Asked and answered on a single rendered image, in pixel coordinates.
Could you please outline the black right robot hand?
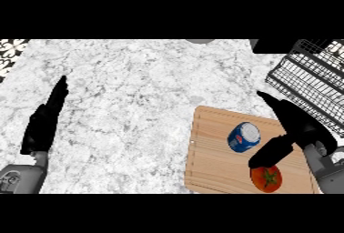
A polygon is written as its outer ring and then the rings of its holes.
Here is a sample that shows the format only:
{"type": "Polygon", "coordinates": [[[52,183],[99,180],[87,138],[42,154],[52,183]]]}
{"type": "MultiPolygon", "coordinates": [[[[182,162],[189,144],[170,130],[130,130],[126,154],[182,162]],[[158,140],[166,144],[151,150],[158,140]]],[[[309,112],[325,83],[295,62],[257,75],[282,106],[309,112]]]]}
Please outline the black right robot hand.
{"type": "Polygon", "coordinates": [[[329,156],[337,151],[337,140],[319,120],[291,101],[278,100],[263,91],[257,95],[272,107],[287,134],[269,140],[248,160],[248,167],[272,167],[293,152],[293,144],[301,149],[321,146],[321,156],[329,156]]]}

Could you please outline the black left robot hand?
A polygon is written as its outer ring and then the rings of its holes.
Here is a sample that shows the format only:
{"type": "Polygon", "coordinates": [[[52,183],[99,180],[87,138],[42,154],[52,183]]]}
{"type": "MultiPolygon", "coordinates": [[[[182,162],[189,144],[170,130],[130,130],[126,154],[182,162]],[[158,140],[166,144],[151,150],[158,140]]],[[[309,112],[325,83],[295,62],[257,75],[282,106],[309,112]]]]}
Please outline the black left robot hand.
{"type": "Polygon", "coordinates": [[[68,78],[61,77],[50,93],[46,104],[37,107],[30,116],[28,126],[22,136],[21,154],[30,155],[33,152],[47,152],[55,138],[58,117],[64,108],[68,96],[68,78]]]}

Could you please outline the blue and white can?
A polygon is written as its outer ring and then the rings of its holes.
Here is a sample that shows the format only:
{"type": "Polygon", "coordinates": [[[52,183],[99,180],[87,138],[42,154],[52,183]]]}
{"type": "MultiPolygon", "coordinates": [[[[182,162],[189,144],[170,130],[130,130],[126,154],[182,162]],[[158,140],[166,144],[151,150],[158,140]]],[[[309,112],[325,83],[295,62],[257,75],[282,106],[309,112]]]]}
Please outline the blue and white can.
{"type": "Polygon", "coordinates": [[[230,149],[236,153],[244,153],[262,142],[262,132],[256,125],[250,122],[242,122],[232,130],[228,136],[230,149]]]}

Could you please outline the wooden cutting board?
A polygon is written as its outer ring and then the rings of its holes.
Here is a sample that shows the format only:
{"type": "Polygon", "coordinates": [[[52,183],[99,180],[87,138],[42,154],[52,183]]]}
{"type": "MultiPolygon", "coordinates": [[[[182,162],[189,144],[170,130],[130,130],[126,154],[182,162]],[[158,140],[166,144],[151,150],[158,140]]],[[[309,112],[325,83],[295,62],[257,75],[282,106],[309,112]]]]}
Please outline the wooden cutting board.
{"type": "MultiPolygon", "coordinates": [[[[198,106],[188,146],[185,185],[199,193],[262,194],[250,178],[248,160],[272,137],[285,134],[275,119],[198,106]],[[232,151],[228,136],[242,123],[253,123],[262,133],[262,143],[244,153],[232,151]]],[[[276,167],[282,185],[276,194],[319,194],[316,179],[307,167],[303,150],[293,145],[293,153],[276,167]]]]}

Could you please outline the red tomato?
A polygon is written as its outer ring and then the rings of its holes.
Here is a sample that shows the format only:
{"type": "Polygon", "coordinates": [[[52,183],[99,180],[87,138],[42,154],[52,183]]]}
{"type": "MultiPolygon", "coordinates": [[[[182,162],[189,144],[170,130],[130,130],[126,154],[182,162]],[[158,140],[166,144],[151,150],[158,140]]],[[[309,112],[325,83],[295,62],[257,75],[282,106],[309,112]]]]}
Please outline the red tomato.
{"type": "Polygon", "coordinates": [[[282,175],[276,166],[250,169],[250,178],[256,188],[264,193],[273,193],[282,185],[282,175]]]}

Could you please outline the black and white patterned panel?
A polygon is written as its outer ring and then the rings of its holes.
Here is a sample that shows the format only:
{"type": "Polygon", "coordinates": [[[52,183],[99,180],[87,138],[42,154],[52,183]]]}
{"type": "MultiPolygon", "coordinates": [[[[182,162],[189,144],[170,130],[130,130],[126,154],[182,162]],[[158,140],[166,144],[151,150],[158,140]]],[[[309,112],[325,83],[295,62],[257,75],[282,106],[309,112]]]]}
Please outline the black and white patterned panel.
{"type": "Polygon", "coordinates": [[[0,83],[6,79],[28,42],[28,39],[0,39],[0,83]]]}

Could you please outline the black appliance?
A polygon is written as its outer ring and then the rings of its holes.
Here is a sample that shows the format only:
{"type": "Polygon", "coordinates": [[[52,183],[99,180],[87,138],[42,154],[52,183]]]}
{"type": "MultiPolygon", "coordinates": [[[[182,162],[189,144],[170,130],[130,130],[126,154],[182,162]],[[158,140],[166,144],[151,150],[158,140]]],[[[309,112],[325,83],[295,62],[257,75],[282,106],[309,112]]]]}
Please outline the black appliance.
{"type": "Polygon", "coordinates": [[[295,47],[300,47],[310,54],[318,54],[332,42],[332,39],[250,39],[254,54],[288,54],[295,47]]]}

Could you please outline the grey round object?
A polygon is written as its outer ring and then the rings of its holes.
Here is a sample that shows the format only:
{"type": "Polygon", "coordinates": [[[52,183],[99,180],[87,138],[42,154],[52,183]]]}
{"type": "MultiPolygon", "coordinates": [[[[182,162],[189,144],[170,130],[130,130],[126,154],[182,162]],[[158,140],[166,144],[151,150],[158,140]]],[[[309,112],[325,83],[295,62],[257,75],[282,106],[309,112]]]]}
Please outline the grey round object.
{"type": "Polygon", "coordinates": [[[211,43],[216,39],[186,39],[189,43],[197,45],[205,45],[211,43]]]}

